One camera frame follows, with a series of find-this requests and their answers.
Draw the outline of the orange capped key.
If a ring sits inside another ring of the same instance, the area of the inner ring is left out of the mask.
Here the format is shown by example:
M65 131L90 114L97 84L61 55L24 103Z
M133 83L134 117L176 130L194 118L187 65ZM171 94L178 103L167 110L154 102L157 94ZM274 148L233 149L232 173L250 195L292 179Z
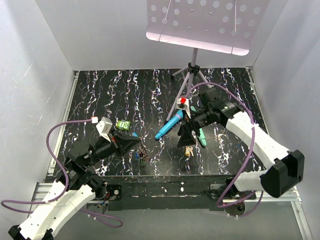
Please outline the orange capped key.
M185 148L185 155L186 155L187 157L194 156L194 154L193 154L193 147L192 147L192 146L187 146L187 147Z

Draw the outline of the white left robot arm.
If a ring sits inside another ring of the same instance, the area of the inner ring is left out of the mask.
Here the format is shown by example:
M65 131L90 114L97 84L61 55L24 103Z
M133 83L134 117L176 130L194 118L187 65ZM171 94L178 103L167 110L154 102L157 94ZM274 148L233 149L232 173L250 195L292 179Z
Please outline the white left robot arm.
M107 195L108 183L89 168L111 155L123 157L141 142L116 130L108 137L99 137L95 145L85 139L73 142L44 199L35 203L36 209L24 222L9 229L12 239L52 240L83 206Z

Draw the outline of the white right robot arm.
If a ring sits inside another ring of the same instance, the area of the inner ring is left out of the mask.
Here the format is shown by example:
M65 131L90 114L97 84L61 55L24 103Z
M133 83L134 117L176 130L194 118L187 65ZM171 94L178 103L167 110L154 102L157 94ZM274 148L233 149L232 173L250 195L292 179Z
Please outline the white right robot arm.
M240 103L220 99L214 88L198 96L202 107L197 111L191 109L189 99L181 97L176 100L176 108L183 114L177 147L195 145L194 135L200 135L202 128L216 123L239 137L265 167L263 171L242 172L227 179L226 192L230 198L237 199L247 191L265 191L279 198L303 180L305 156L302 152L290 151L276 142L251 121Z

